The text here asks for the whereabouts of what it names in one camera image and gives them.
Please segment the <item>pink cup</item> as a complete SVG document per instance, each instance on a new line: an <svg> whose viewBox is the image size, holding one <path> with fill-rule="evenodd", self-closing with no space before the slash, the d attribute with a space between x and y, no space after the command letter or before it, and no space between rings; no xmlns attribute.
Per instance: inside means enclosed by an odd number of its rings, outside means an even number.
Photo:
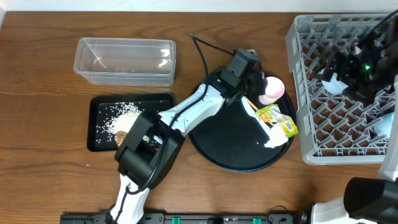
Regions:
<svg viewBox="0 0 398 224"><path fill-rule="evenodd" d="M266 81L265 94L259 96L259 101L263 105L271 105L284 94L285 86L282 80L277 77L267 77Z"/></svg>

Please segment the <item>light blue bowl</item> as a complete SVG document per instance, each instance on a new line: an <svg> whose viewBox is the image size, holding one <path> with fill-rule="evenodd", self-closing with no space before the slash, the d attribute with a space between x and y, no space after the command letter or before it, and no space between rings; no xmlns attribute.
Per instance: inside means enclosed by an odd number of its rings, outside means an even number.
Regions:
<svg viewBox="0 0 398 224"><path fill-rule="evenodd" d="M341 95L343 90L347 88L347 84L337 80L338 74L334 73L330 79L330 81L323 81L322 85L325 87L326 91L333 95Z"/></svg>

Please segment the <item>white plastic spoon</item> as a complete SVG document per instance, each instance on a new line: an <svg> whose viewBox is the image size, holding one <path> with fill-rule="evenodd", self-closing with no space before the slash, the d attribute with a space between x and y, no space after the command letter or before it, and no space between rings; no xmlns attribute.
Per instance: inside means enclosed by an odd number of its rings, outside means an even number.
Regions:
<svg viewBox="0 0 398 224"><path fill-rule="evenodd" d="M241 103L243 105L244 110L246 111L246 113L252 117L253 119L256 120L257 124L262 128L262 130L265 132L265 134L268 136L270 134L270 127L268 127L268 125L263 122L263 120L261 120L257 115L255 115L254 109L251 107L251 105L249 104L248 100L245 99L245 97L241 98Z"/></svg>

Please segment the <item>yellow snack wrapper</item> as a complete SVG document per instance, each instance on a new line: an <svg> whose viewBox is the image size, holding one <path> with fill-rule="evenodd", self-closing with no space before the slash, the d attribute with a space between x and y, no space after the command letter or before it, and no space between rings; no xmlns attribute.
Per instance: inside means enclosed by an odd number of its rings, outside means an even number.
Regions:
<svg viewBox="0 0 398 224"><path fill-rule="evenodd" d="M278 124L284 130L284 133L288 138L299 133L293 119L286 114L282 114L276 104L268 105L259 109L259 111L255 112L255 115L260 119L265 118L266 120L270 120L273 124Z"/></svg>

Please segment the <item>white napkin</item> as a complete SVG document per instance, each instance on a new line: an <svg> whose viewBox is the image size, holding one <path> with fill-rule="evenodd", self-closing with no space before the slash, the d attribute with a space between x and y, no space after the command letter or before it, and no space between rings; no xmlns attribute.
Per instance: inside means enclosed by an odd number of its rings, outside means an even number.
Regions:
<svg viewBox="0 0 398 224"><path fill-rule="evenodd" d="M264 144L265 147L275 148L285 144L289 140L284 130L278 124L275 124L271 128L266 125L265 132L269 137L269 140Z"/></svg>

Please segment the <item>light blue cup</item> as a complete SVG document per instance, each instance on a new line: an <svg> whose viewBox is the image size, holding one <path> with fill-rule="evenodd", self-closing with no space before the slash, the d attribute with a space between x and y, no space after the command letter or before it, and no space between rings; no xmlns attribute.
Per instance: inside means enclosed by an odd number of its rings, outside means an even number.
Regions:
<svg viewBox="0 0 398 224"><path fill-rule="evenodd" d="M386 138L390 138L394 112L381 116L381 119L381 122L375 125L374 131L378 136L385 136Z"/></svg>

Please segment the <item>rice grains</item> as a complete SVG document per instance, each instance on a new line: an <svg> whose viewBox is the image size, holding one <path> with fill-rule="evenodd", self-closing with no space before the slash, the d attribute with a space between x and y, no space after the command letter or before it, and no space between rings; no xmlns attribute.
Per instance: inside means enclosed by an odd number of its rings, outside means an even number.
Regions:
<svg viewBox="0 0 398 224"><path fill-rule="evenodd" d="M118 131L128 133L144 110L141 101L100 104L95 124L95 146L101 150L117 149L114 135Z"/></svg>

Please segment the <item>brown food scrap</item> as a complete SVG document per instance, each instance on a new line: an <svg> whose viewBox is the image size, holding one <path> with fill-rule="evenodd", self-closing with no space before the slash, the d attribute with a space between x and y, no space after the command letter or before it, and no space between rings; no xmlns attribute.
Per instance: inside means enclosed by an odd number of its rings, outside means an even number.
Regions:
<svg viewBox="0 0 398 224"><path fill-rule="evenodd" d="M126 138L126 136L127 136L127 132L125 132L125 131L118 131L114 135L114 141L116 142L118 147L121 146L121 144L123 143L123 141Z"/></svg>

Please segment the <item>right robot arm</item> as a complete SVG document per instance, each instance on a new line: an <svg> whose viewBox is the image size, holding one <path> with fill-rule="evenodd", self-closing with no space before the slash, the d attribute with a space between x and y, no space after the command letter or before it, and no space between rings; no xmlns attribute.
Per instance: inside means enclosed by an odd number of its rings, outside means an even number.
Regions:
<svg viewBox="0 0 398 224"><path fill-rule="evenodd" d="M356 53L335 52L314 77L370 105L376 93L397 93L397 11L363 34ZM313 205L307 223L397 223L397 116L376 179L354 177L342 197Z"/></svg>

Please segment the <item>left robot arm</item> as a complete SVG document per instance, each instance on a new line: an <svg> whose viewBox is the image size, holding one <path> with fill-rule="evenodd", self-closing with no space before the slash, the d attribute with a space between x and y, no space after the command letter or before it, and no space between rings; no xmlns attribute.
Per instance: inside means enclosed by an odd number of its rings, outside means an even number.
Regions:
<svg viewBox="0 0 398 224"><path fill-rule="evenodd" d="M248 93L264 93L265 87L262 70L219 67L207 73L196 92L180 104L158 114L143 111L116 151L121 186L106 221L137 223L149 191L169 173L185 136L225 104Z"/></svg>

